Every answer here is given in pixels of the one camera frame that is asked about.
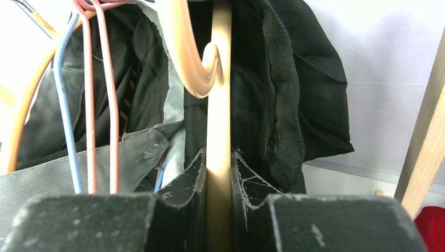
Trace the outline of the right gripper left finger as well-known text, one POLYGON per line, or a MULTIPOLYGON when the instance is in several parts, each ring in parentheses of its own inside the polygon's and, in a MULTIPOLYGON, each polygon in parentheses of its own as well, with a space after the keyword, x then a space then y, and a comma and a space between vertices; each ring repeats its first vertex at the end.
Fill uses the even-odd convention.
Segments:
POLYGON ((36 196, 1 251, 204 251, 205 160, 201 149, 157 193, 36 196))

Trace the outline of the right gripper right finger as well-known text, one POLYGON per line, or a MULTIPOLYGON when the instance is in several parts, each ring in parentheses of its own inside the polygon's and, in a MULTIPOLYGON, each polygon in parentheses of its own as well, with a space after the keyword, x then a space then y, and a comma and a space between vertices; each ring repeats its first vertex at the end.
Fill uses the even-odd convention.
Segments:
POLYGON ((234 251, 426 251, 391 198, 285 194, 231 157, 234 251))

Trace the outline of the black garment corner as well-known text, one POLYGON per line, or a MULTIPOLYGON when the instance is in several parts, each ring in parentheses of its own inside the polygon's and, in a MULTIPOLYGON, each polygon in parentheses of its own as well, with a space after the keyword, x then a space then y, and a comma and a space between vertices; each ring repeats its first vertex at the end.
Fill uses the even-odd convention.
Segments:
POLYGON ((342 61, 304 1, 232 1, 231 145, 285 193, 305 161, 353 152, 342 61))

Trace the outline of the wooden hanger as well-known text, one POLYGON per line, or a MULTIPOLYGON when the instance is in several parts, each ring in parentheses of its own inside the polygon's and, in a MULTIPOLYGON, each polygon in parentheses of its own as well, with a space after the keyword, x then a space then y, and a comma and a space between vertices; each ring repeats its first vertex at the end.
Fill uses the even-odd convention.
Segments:
POLYGON ((214 1, 211 40, 199 55, 186 1, 156 1, 172 63, 188 92, 208 99, 206 250, 232 251, 230 72, 232 7, 214 1))

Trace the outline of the wooden clothes rack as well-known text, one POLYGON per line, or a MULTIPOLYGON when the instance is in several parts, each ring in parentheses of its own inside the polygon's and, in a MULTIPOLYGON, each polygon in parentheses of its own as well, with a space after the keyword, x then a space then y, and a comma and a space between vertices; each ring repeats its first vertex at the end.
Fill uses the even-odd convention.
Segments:
POLYGON ((444 160, 444 38, 425 89, 394 199, 415 218, 444 160))

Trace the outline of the orange plastic hanger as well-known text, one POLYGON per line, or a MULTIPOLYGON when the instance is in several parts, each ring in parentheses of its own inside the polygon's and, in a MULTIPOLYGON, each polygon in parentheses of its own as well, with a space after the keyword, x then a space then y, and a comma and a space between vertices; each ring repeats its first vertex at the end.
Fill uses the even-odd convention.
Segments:
MULTIPOLYGON (((86 15, 90 19, 95 15, 95 13, 86 12, 86 15)), ((82 26, 82 21, 78 20, 74 31, 80 26, 82 26)), ((56 44, 53 46, 47 57, 43 60, 42 64, 37 68, 22 96, 18 98, 18 101, 16 101, 15 104, 13 104, 14 114, 12 122, 8 128, 7 138, 2 142, 1 147, 1 176, 9 176, 16 171, 19 145, 25 125, 25 119, 30 108, 30 103, 48 64, 51 60, 54 60, 56 46, 60 42, 60 39, 61 35, 57 37, 56 44)))

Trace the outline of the pink wire hanger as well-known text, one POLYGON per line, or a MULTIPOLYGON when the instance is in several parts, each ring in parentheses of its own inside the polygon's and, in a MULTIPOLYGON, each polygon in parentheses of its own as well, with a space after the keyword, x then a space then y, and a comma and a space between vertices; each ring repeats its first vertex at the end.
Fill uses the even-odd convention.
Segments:
POLYGON ((119 191, 119 107, 104 10, 123 5, 126 1, 105 1, 104 4, 99 1, 91 1, 90 4, 86 1, 78 2, 84 11, 95 11, 98 18, 105 84, 110 108, 110 193, 114 194, 119 191))

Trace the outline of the white skirt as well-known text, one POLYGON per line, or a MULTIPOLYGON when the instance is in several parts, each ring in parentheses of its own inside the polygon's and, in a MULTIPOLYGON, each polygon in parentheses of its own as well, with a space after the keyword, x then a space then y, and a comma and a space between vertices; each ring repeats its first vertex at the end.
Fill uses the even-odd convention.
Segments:
POLYGON ((163 123, 179 123, 179 128, 168 138, 169 146, 162 167, 164 173, 159 188, 165 187, 184 171, 185 129, 184 120, 184 86, 174 68, 168 49, 166 47, 163 31, 159 22, 158 13, 154 3, 138 1, 139 7, 152 21, 160 33, 164 52, 168 59, 168 92, 163 105, 163 123))

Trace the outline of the grey garment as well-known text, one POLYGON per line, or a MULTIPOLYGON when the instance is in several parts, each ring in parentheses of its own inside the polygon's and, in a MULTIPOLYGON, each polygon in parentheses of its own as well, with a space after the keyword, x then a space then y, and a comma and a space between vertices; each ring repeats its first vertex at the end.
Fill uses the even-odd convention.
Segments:
MULTIPOLYGON (((104 12, 120 109, 119 191, 147 185, 165 160, 168 138, 179 123, 164 124, 168 59, 156 25, 136 4, 104 12)), ((82 193, 88 192, 83 32, 70 36, 62 59, 82 193)), ((20 209, 41 194, 74 194, 53 67, 40 80, 19 145, 16 171, 1 176, 1 236, 20 209)))

